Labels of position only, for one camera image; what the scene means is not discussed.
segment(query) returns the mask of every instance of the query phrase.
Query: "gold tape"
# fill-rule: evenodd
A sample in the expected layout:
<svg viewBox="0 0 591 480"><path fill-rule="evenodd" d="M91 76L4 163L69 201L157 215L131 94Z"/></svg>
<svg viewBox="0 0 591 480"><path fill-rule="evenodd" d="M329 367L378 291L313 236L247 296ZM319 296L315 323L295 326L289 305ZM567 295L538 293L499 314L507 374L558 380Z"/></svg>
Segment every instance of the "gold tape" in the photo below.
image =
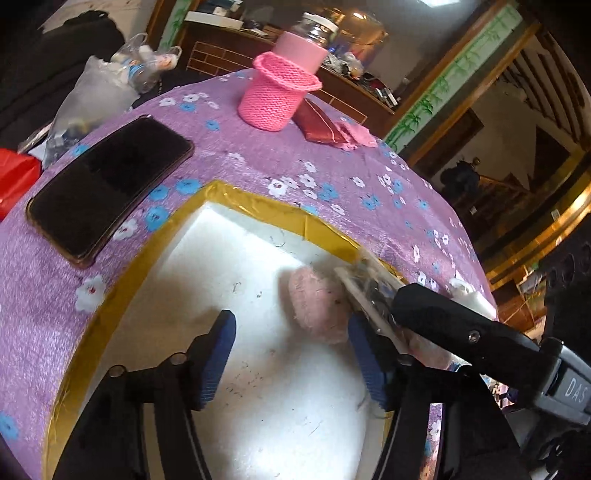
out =
<svg viewBox="0 0 591 480"><path fill-rule="evenodd" d="M141 252L109 290L105 301L89 322L61 382L50 416L43 449L44 480L53 477L57 462L78 419L90 380L129 302L185 221L205 202L220 203L263 223L301 235L346 262L354 262L357 257L359 244L317 216L277 200L244 192L220 180L207 184L152 234ZM391 273L401 277L390 265L382 263Z"/></svg>

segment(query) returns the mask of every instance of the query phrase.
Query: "red bag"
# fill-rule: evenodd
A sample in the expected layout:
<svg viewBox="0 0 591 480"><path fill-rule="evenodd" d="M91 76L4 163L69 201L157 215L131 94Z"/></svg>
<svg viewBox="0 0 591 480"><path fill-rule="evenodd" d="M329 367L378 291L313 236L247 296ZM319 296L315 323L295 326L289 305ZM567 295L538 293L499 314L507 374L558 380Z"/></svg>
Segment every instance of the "red bag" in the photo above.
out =
<svg viewBox="0 0 591 480"><path fill-rule="evenodd" d="M0 148L0 222L41 176L41 162Z"/></svg>

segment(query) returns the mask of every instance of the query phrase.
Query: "black speaker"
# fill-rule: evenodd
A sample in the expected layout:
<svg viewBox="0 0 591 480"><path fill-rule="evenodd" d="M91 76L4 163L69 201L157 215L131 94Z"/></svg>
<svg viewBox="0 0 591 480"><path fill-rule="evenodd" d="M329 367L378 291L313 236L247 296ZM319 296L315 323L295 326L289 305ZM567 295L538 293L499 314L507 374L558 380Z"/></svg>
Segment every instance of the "black speaker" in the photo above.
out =
<svg viewBox="0 0 591 480"><path fill-rule="evenodd" d="M540 261L540 271L546 275L544 336L591 363L591 215Z"/></svg>

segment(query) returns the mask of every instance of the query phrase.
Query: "person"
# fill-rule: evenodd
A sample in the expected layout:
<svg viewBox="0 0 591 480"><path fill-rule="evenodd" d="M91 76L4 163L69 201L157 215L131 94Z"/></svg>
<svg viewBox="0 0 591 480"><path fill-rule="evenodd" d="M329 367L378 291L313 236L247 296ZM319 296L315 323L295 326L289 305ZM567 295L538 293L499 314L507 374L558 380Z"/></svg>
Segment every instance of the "person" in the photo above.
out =
<svg viewBox="0 0 591 480"><path fill-rule="evenodd" d="M475 157L472 163L460 160L455 167L443 170L441 173L443 198L451 203L465 193L474 195L478 192L480 183L480 175L476 171L478 165L480 165L480 158Z"/></svg>

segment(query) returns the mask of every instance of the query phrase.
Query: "wooden door frame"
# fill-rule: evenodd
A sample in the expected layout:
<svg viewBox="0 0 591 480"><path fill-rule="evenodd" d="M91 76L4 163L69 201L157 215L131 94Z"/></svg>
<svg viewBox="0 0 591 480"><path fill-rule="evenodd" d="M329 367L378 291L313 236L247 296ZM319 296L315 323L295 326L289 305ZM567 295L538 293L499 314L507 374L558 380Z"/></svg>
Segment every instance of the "wooden door frame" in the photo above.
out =
<svg viewBox="0 0 591 480"><path fill-rule="evenodd" d="M388 130L392 130L394 126L406 115L406 113L413 107L413 105L425 94L427 89L433 82L449 67L450 63L462 52L462 50L484 29L488 23L493 20L496 15L505 8L508 0L495 0L466 30L461 36L460 40L452 45L452 47L445 52L439 61L425 73L420 83L414 88L410 94L402 100L400 106L397 108L391 120L391 125Z"/></svg>
<svg viewBox="0 0 591 480"><path fill-rule="evenodd" d="M500 61L492 70L482 79L479 84L467 95L467 97L455 108L436 130L423 142L420 147L413 152L406 162L409 166L415 165L421 158L433 148L433 146L443 138L448 130L474 105L474 103L492 86L492 84L501 76L501 73L517 58L517 55L525 48L529 40L537 33L541 25L539 22L532 22L523 33L517 38L516 42L503 55Z"/></svg>

